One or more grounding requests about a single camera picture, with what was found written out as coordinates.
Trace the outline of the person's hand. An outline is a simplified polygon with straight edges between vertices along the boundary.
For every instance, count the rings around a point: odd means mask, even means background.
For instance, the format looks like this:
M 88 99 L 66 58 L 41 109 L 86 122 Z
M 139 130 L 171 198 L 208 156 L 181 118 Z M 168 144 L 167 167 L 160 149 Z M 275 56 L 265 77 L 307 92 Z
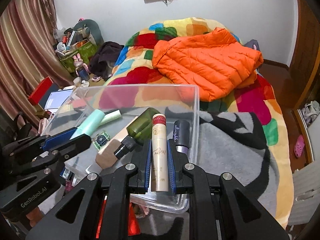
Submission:
M 29 224 L 33 228 L 44 217 L 44 213 L 39 207 L 36 207 L 33 211 L 29 212 L 26 217 L 29 219 Z

